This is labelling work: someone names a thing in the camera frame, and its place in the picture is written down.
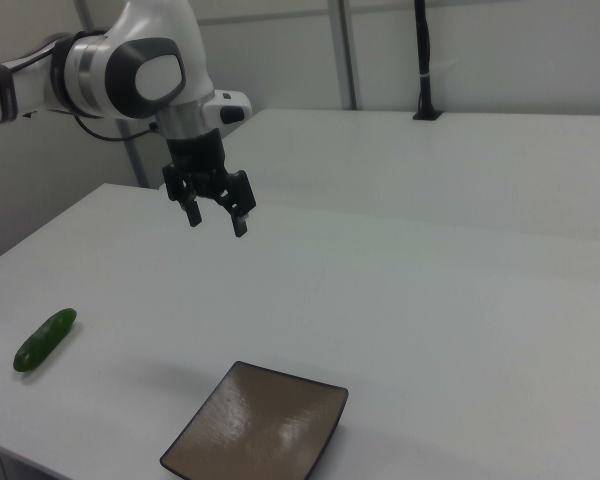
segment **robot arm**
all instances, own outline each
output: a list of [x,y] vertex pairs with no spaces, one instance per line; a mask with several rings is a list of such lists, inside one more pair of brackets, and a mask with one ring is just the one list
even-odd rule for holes
[[218,127],[249,118],[251,104],[214,89],[187,0],[128,0],[108,32],[65,35],[0,65],[0,123],[41,109],[155,116],[173,160],[163,169],[169,198],[191,226],[202,221],[196,197],[211,198],[231,214],[237,236],[246,232],[255,198],[245,172],[225,169]]

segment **green cucumber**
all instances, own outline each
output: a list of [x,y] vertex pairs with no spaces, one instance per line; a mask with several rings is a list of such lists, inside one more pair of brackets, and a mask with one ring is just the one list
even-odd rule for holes
[[60,310],[44,322],[38,330],[22,344],[13,359],[17,372],[29,372],[40,366],[54,348],[67,336],[78,314],[72,308]]

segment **brown plate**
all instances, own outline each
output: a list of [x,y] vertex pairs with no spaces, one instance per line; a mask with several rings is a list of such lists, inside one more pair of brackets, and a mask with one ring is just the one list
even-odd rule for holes
[[349,392],[237,362],[160,463],[187,480],[305,480]]

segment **black pole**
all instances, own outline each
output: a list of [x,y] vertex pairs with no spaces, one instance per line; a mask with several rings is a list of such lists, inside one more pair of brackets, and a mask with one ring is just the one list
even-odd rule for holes
[[413,119],[434,121],[442,115],[442,112],[433,108],[431,103],[431,72],[429,71],[431,46],[424,2],[425,0],[415,0],[418,62],[420,64],[420,98],[418,100],[418,113],[413,116]]

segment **white table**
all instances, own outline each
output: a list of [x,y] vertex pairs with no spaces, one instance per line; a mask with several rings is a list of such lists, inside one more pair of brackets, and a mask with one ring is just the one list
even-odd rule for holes
[[243,360],[350,390],[316,480],[600,479],[600,118],[269,111],[226,149],[260,202],[240,240],[107,185],[0,258],[0,448],[173,478]]

